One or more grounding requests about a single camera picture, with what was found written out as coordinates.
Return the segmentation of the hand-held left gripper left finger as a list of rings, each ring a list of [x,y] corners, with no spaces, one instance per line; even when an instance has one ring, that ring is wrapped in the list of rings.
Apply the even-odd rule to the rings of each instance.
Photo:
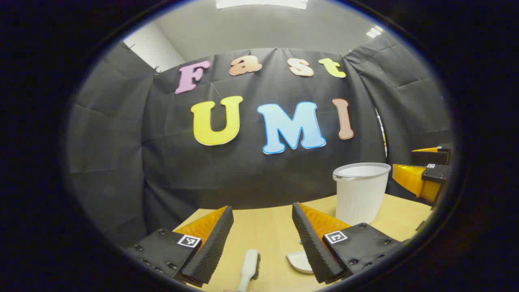
[[[232,207],[224,206],[178,230],[159,228],[125,253],[156,277],[203,286],[219,264],[233,223]]]

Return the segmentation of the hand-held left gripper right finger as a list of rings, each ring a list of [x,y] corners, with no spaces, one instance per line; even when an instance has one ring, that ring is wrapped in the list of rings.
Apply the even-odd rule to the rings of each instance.
[[[292,205],[292,220],[319,283],[360,273],[403,247],[367,223],[349,225],[299,202]]]

